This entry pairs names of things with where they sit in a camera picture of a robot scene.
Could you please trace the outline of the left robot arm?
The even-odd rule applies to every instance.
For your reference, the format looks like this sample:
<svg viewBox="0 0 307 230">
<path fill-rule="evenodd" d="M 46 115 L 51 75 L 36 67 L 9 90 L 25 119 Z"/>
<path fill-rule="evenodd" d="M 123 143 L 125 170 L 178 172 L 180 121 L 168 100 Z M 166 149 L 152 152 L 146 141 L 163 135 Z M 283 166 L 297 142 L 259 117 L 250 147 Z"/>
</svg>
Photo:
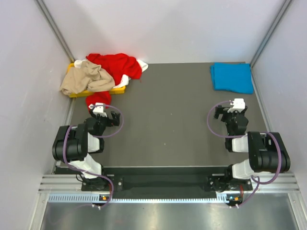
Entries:
<svg viewBox="0 0 307 230">
<path fill-rule="evenodd" d="M 56 161 L 67 163 L 77 171 L 76 179 L 84 191 L 112 190 L 104 167 L 92 155 L 103 153 L 105 141 L 101 136 L 107 127 L 120 125 L 120 113 L 111 112 L 111 117 L 91 114 L 77 126 L 61 126 L 52 146 Z"/>
</svg>

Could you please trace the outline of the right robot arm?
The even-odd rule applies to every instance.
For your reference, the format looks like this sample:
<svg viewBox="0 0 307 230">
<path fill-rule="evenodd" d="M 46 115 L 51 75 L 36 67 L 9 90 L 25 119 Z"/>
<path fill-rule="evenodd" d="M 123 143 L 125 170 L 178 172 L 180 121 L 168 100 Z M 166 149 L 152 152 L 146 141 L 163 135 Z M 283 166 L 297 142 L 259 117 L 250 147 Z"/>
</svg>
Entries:
<svg viewBox="0 0 307 230">
<path fill-rule="evenodd" d="M 225 139 L 225 148 L 229 152 L 248 154 L 248 159 L 229 165 L 224 171 L 224 176 L 218 179 L 231 190 L 251 180 L 256 181 L 256 176 L 273 173 L 272 179 L 261 182 L 261 184 L 269 184 L 279 174 L 288 172 L 291 166 L 290 157 L 278 132 L 246 131 L 247 108 L 247 106 L 235 105 L 234 101 L 230 102 L 229 107 L 218 104 L 213 108 L 214 119 L 221 116 L 221 122 L 226 126 L 227 135 L 222 136 Z"/>
</svg>

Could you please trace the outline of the beige t shirt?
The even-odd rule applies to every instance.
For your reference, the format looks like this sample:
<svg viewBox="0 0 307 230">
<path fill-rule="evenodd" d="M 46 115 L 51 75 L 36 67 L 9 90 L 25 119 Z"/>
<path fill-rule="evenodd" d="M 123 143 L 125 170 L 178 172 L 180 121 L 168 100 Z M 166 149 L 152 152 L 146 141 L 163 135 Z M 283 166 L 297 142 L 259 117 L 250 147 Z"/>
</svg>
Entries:
<svg viewBox="0 0 307 230">
<path fill-rule="evenodd" d="M 83 60 L 79 67 L 70 68 L 59 90 L 65 95 L 71 95 L 83 91 L 106 92 L 113 87 L 115 80 L 101 65 Z"/>
</svg>

